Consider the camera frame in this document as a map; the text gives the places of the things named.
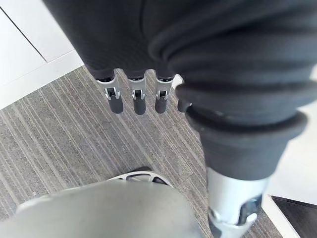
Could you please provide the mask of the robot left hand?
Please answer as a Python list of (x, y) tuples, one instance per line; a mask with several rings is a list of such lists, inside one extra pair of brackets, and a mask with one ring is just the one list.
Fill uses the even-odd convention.
[(317, 98), (314, 0), (47, 0), (94, 78), (163, 66), (201, 139), (208, 220), (240, 238), (288, 142)]

